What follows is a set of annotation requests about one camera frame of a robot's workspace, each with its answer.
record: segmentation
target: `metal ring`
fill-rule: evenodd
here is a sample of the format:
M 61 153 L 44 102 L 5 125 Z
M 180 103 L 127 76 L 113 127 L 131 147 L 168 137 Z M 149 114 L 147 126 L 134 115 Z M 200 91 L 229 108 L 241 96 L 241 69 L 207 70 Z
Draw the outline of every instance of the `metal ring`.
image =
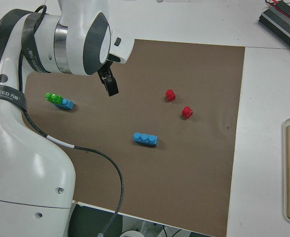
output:
M 55 30 L 54 53 L 57 67 L 62 73 L 72 74 L 67 61 L 66 39 L 68 28 L 58 22 Z

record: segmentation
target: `white table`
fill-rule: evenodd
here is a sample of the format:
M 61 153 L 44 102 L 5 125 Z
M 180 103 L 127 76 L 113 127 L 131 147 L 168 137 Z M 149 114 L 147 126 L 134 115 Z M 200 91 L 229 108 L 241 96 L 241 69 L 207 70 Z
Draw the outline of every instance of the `white table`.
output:
M 0 0 L 34 10 L 57 0 Z M 110 21 L 136 39 L 245 46 L 228 237 L 289 237 L 283 216 L 282 125 L 290 118 L 290 50 L 257 23 L 264 0 L 110 0 Z

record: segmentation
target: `white cable sleeve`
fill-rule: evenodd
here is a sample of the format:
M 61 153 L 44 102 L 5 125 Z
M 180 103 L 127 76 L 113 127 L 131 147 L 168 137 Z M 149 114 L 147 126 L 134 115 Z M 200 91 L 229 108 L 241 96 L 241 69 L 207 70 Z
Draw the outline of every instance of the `white cable sleeve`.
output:
M 57 143 L 57 144 L 59 144 L 59 145 L 61 145 L 61 146 L 64 146 L 64 147 L 69 147 L 69 148 L 71 148 L 71 149 L 73 149 L 74 147 L 75 147 L 75 145 L 71 145 L 71 144 L 69 144 L 69 143 L 66 143 L 66 142 L 62 142 L 62 141 L 60 141 L 60 140 L 58 140 L 58 139 L 56 139 L 56 138 L 53 138 L 53 137 L 51 137 L 51 136 L 47 136 L 47 139 L 49 140 L 49 141 L 52 141 L 52 142 L 54 142 L 54 143 Z

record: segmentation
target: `red block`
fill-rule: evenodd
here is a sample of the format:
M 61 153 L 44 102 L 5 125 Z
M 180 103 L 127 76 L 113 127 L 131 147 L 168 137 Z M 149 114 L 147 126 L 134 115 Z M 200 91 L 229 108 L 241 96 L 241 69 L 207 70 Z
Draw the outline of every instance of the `red block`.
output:
M 185 116 L 187 119 L 189 117 L 191 117 L 193 114 L 193 110 L 191 110 L 190 107 L 185 107 L 183 110 L 182 110 L 182 115 Z
M 173 92 L 173 90 L 167 90 L 166 91 L 166 97 L 168 99 L 168 101 L 172 101 L 175 99 L 175 93 Z

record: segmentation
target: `blue lego brick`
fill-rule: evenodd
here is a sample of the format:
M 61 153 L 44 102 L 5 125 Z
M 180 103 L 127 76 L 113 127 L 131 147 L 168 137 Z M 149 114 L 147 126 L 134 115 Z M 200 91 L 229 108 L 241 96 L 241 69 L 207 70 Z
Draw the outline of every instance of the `blue lego brick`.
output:
M 68 109 L 68 110 L 72 110 L 74 108 L 74 103 L 71 100 L 68 99 L 63 99 L 62 100 L 62 105 L 59 104 L 55 104 L 53 103 L 55 106 L 63 108 L 63 109 Z
M 155 135 L 147 135 L 147 134 L 136 132 L 134 134 L 134 141 L 138 143 L 156 146 L 158 143 L 158 137 Z

